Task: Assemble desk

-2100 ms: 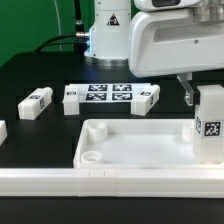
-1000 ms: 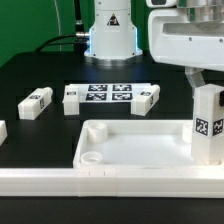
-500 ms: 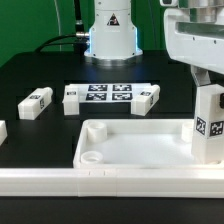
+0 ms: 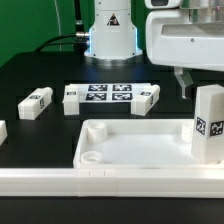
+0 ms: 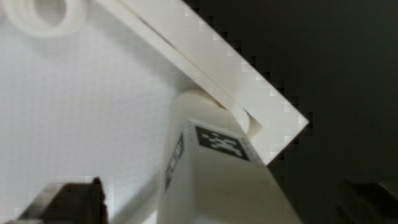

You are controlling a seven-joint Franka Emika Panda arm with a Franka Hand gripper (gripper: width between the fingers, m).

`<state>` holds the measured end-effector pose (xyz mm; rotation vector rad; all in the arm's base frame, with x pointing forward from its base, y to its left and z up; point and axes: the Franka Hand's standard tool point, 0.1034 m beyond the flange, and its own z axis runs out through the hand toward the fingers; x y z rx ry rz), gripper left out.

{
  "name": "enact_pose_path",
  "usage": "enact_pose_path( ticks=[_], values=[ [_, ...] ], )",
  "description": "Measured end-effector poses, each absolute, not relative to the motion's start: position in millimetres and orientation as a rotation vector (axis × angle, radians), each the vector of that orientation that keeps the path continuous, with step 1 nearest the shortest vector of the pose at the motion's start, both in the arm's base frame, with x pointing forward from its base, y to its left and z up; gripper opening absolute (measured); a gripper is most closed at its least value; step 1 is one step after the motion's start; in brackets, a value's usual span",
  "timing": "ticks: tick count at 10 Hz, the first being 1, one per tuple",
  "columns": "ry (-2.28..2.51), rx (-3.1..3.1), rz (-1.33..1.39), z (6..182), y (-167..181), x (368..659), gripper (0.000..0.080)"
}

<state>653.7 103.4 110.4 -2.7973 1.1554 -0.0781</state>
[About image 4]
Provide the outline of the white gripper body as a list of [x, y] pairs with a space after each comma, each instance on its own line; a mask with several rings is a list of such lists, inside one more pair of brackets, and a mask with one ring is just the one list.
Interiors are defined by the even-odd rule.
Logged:
[[224, 0], [145, 0], [153, 64], [224, 71]]

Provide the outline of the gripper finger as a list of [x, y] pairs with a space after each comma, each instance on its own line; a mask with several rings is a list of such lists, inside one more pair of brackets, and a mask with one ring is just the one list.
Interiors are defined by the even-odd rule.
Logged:
[[174, 75], [181, 86], [182, 97], [190, 99], [192, 96], [193, 80], [190, 75], [190, 70], [183, 67], [175, 67]]

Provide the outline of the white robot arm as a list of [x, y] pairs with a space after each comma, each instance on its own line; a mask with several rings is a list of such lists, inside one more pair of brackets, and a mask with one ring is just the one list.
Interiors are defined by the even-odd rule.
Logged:
[[[150, 10], [145, 52], [151, 63], [172, 66], [184, 89], [192, 84], [191, 69], [224, 71], [224, 0], [144, 1]], [[94, 4], [86, 59], [114, 66], [140, 57], [131, 0], [94, 0]]]

